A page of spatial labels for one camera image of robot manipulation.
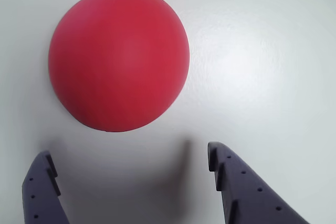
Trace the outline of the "blue-grey gripper finger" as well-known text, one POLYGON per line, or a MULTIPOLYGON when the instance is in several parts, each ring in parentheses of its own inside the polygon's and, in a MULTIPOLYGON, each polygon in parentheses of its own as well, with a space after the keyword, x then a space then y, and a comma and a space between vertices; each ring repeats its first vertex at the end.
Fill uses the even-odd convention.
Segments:
POLYGON ((22 184, 25 223, 68 223, 59 200, 58 176, 49 151, 33 160, 22 184))
POLYGON ((209 142, 207 151, 209 171, 222 194, 225 223, 307 223, 225 144, 209 142))

